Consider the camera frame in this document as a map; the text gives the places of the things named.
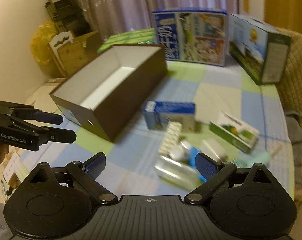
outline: tablecloth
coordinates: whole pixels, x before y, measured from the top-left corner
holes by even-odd
[[[230,159],[248,159],[251,156],[209,130],[209,121],[221,110],[260,131],[252,154],[282,144],[282,150],[271,161],[269,169],[293,197],[292,147],[275,86],[258,87],[231,57],[228,57],[226,67],[174,61],[167,64],[168,76],[146,100],[194,101],[196,118],[202,123],[198,124],[196,133],[183,133],[182,136],[195,147],[199,147],[203,139],[215,138],[227,150]],[[71,161],[85,161],[102,151],[107,156],[107,164],[97,182],[118,197],[122,194],[179,194],[183,198],[188,193],[167,184],[155,174],[154,162],[164,132],[148,130],[141,110],[136,112],[115,143],[103,140],[67,119],[57,127],[74,130],[76,141],[73,144],[49,142],[42,145],[38,152],[25,151],[20,159],[29,170],[39,162],[63,167]]]

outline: beige quilted fabric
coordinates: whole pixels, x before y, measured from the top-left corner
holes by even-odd
[[[302,113],[302,34],[277,28],[292,37],[290,53],[281,83],[277,84],[283,108],[294,109]]]

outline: plastic bag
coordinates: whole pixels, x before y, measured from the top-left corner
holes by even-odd
[[[61,77],[49,50],[48,43],[55,35],[59,34],[54,23],[45,21],[32,36],[30,43],[31,53],[43,73],[51,78]]]

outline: green box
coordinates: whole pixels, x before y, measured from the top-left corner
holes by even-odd
[[[209,129],[245,153],[252,150],[260,134],[254,127],[225,112],[210,122]]]
[[[291,37],[246,15],[229,15],[230,54],[257,85],[281,81]]]

